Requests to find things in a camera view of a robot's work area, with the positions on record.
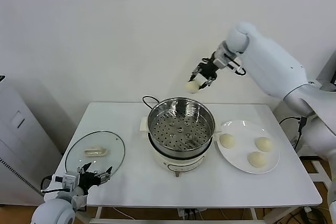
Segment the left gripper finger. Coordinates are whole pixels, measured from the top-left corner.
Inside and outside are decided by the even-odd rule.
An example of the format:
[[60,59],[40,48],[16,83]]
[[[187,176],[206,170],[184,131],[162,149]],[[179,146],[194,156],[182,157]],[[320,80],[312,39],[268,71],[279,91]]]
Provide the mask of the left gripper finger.
[[95,178],[97,179],[98,184],[106,183],[112,176],[113,167],[109,167],[105,172],[95,174]]
[[78,174],[85,174],[88,170],[88,168],[91,166],[91,163],[84,164],[82,167],[77,168],[77,173]]

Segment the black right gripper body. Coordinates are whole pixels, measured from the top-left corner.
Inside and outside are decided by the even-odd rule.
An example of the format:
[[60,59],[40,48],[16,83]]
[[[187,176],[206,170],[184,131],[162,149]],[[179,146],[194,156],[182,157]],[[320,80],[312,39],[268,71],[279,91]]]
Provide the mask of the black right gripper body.
[[216,79],[218,67],[213,64],[212,58],[203,58],[198,64],[199,73],[206,79]]

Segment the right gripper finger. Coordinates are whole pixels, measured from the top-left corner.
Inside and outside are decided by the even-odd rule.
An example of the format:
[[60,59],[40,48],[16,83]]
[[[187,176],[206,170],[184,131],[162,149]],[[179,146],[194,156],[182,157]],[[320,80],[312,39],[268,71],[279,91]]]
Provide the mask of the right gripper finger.
[[210,77],[205,79],[205,81],[200,85],[199,89],[205,89],[212,85],[212,83],[216,80],[216,78]]
[[193,81],[201,71],[202,71],[202,63],[199,63],[197,67],[192,71],[189,82]]

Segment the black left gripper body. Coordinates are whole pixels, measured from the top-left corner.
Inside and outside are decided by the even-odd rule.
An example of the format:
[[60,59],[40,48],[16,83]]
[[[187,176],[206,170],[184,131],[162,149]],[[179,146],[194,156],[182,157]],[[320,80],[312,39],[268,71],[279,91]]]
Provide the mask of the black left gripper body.
[[89,190],[92,186],[99,186],[101,184],[101,178],[98,174],[85,172],[80,174],[79,187],[82,190]]

